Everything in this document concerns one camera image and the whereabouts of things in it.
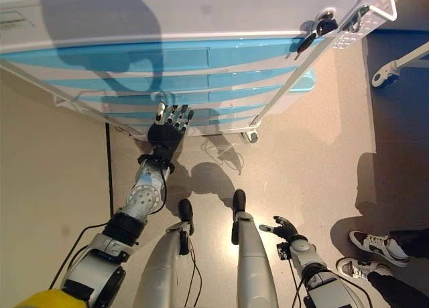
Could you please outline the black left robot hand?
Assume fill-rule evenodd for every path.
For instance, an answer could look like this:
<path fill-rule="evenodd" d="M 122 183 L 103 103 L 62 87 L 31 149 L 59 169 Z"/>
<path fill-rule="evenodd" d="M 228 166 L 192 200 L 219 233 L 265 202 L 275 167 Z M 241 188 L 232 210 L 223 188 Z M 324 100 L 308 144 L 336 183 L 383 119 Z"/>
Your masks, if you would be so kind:
<path fill-rule="evenodd" d="M 147 132 L 154 153 L 165 159 L 173 158 L 193 116 L 194 111 L 187 104 L 173 105 L 168 110 L 164 102 L 157 103 L 155 121 Z"/>

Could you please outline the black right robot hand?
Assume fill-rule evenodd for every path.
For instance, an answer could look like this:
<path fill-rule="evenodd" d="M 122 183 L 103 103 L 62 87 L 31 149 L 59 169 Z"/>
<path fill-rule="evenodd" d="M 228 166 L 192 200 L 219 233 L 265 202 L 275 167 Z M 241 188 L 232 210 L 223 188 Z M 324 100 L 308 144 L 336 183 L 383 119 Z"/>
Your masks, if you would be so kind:
<path fill-rule="evenodd" d="M 282 216 L 274 216 L 273 219 L 277 224 L 276 226 L 260 224 L 259 229 L 262 232 L 274 234 L 287 243 L 291 243 L 293 241 L 293 237 L 298 235 L 296 227 L 289 220 L 285 219 Z"/>

